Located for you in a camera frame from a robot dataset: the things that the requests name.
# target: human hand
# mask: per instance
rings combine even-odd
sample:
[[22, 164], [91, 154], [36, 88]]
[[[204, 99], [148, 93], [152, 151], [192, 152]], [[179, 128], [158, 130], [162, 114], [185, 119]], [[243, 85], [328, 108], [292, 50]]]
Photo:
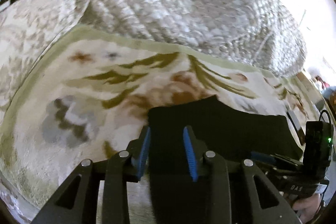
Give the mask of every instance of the human hand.
[[305, 224], [313, 219], [319, 209], [320, 203], [320, 194], [314, 194], [310, 198], [302, 198], [295, 201], [292, 209], [294, 211], [301, 211], [300, 220]]

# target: triangular cutout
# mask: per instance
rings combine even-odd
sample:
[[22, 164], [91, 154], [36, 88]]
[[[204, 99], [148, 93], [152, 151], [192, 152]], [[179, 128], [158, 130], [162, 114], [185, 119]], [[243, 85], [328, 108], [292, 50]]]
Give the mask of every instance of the triangular cutout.
[[81, 182], [81, 177], [76, 176], [75, 179], [70, 183], [70, 185], [64, 191], [62, 196], [58, 199], [58, 201], [56, 202], [56, 205], [71, 210], [75, 204], [80, 182]]
[[266, 184], [262, 181], [262, 179], [258, 176], [254, 176], [254, 183], [258, 192], [258, 198], [260, 207], [262, 209], [271, 208], [279, 205], [279, 201], [273, 195], [270, 189], [266, 186]]

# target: floral blanket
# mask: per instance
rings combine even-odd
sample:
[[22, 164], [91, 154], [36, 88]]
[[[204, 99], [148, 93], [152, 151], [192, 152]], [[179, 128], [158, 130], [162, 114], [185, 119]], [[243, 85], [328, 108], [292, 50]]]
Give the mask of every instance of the floral blanket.
[[[318, 118], [295, 76], [279, 79], [188, 47], [76, 26], [37, 63], [6, 111], [0, 170], [17, 193], [3, 186], [1, 193], [29, 221], [37, 210], [27, 216], [24, 202], [41, 208], [81, 160], [100, 161], [125, 149], [150, 108], [214, 94], [250, 113], [286, 115], [292, 109], [303, 128]], [[128, 194], [131, 222], [154, 223], [146, 177], [129, 185]]]

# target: black garment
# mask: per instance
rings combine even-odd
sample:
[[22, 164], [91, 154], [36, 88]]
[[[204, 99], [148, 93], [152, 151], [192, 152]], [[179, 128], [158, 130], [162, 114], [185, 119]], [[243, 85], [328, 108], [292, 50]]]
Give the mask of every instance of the black garment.
[[183, 128], [191, 125], [208, 149], [231, 161], [251, 151], [280, 154], [298, 160], [303, 152], [285, 116], [264, 116], [226, 106], [216, 96], [148, 113], [151, 128], [149, 171], [151, 197], [158, 223], [204, 223], [209, 183], [193, 183], [183, 144]]

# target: metal rivet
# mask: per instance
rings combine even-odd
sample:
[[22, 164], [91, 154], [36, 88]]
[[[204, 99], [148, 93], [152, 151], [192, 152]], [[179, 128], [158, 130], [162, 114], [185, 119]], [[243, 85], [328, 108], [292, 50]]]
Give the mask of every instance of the metal rivet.
[[90, 164], [91, 164], [91, 160], [89, 159], [82, 160], [81, 162], [81, 165], [84, 167], [89, 166]]
[[120, 151], [119, 152], [119, 157], [120, 158], [126, 158], [126, 157], [128, 157], [129, 156], [129, 153], [128, 153], [128, 151], [126, 151], [126, 150], [123, 150], [123, 151]]
[[246, 166], [252, 166], [252, 165], [253, 165], [253, 161], [251, 161], [251, 160], [249, 160], [249, 159], [246, 159], [246, 160], [244, 160], [244, 164], [245, 164]]
[[206, 151], [205, 152], [205, 155], [208, 157], [208, 158], [213, 158], [214, 156], [216, 156], [216, 153], [214, 151]]

